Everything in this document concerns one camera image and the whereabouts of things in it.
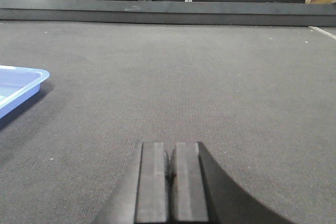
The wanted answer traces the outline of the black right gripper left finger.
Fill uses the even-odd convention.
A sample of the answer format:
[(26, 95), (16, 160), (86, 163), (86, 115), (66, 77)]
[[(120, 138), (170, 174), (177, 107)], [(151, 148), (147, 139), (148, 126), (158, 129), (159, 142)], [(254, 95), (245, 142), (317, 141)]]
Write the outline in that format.
[(166, 170), (163, 143), (138, 145), (96, 223), (167, 223)]

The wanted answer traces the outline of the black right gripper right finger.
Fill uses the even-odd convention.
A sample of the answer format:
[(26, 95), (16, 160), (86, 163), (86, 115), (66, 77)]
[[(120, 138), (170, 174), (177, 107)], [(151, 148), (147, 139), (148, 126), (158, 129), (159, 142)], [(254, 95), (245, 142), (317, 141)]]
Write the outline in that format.
[(290, 223), (238, 185), (202, 142), (178, 142), (171, 170), (173, 223)]

